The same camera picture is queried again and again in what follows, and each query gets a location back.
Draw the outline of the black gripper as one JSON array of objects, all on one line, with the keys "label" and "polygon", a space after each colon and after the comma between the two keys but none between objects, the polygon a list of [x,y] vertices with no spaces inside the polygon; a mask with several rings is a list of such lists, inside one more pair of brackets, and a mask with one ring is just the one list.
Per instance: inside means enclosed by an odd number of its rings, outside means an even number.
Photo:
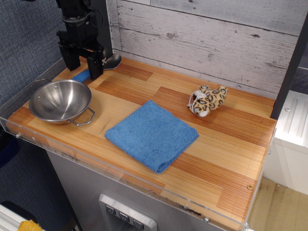
[{"label": "black gripper", "polygon": [[80,66],[79,56],[87,58],[91,80],[103,74],[104,48],[97,41],[98,26],[88,20],[83,22],[65,21],[65,31],[58,31],[59,48],[70,71]]}]

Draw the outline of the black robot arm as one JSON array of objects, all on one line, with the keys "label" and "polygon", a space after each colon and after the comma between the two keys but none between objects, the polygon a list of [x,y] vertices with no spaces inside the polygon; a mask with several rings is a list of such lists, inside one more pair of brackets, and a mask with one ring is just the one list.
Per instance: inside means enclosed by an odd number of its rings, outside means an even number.
[{"label": "black robot arm", "polygon": [[58,0],[66,30],[58,31],[59,48],[70,71],[80,66],[80,56],[86,58],[89,75],[95,80],[103,74],[106,58],[98,42],[98,29],[103,25],[103,13],[93,8],[89,0]]}]

